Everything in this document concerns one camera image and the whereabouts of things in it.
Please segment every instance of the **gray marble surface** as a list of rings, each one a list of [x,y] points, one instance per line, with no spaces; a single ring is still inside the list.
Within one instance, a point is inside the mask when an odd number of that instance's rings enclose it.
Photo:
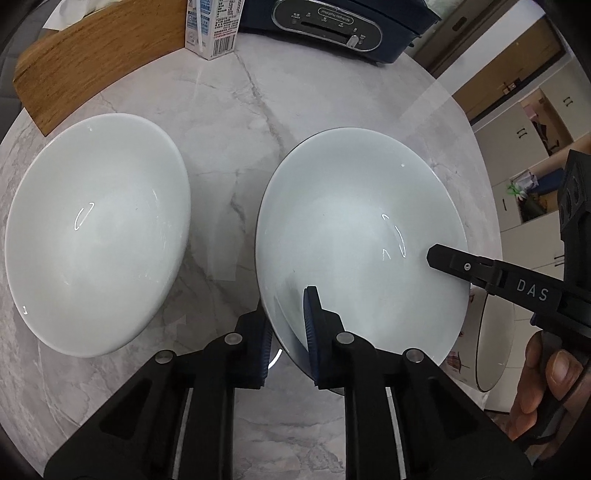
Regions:
[[[273,171],[299,142],[325,129],[364,127],[412,148],[447,187],[469,249],[501,256],[491,187],[456,102],[403,55],[376,66],[318,49],[240,35],[214,61],[180,50],[105,89],[44,138],[23,111],[0,146],[0,242],[15,190],[52,137],[93,115],[127,112],[161,126],[191,183],[183,265],[148,327],[92,359],[52,351],[28,330],[0,268],[0,421],[43,471],[51,454],[150,356],[185,353],[233,329],[256,306],[255,221]],[[342,478],[343,400],[317,391],[283,355],[261,391],[238,391],[238,479]]]

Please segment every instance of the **white cabinet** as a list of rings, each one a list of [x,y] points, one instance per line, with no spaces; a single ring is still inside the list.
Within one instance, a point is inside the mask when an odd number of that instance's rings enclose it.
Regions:
[[[548,158],[542,140],[519,103],[475,135],[493,186]]]
[[[546,265],[544,267],[536,268],[536,272],[543,273],[544,275],[548,275],[549,277],[558,278],[559,280],[564,279],[564,257],[557,258],[555,263],[550,265]]]
[[[531,317],[533,316],[534,312],[525,309],[523,307],[520,307],[519,305],[513,305],[513,308],[515,310],[515,321],[516,322],[526,322],[528,320],[531,319]]]
[[[573,140],[591,131],[591,83],[574,59],[541,86]]]
[[[501,232],[501,243],[506,262],[530,269],[556,263],[564,255],[558,212]]]
[[[507,193],[509,181],[499,183],[492,188],[492,195],[495,199],[496,215],[499,218],[501,232],[521,224],[521,215],[517,199],[514,195]]]

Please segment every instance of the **tissue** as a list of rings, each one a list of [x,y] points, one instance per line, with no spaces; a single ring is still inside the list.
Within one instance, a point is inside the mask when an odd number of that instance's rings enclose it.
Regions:
[[[121,0],[61,0],[60,4],[47,19],[43,28],[64,30],[86,15],[96,12]]]

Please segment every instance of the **white bowl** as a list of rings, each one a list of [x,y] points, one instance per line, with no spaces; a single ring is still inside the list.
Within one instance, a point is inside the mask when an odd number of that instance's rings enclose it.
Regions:
[[[412,150],[359,128],[319,133],[274,173],[256,226],[261,300],[287,353],[309,372],[303,292],[377,348],[446,358],[469,283],[429,267],[434,244],[467,251],[447,190]]]
[[[187,243],[183,158],[152,122],[110,113],[52,140],[14,196],[8,283],[32,332],[58,352],[96,356],[148,324]]]

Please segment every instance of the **knob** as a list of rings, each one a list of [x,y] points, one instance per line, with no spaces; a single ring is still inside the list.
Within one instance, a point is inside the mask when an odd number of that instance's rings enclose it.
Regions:
[[[359,37],[357,35],[352,35],[350,39],[347,40],[347,46],[349,48],[355,48],[355,45],[359,42]]]

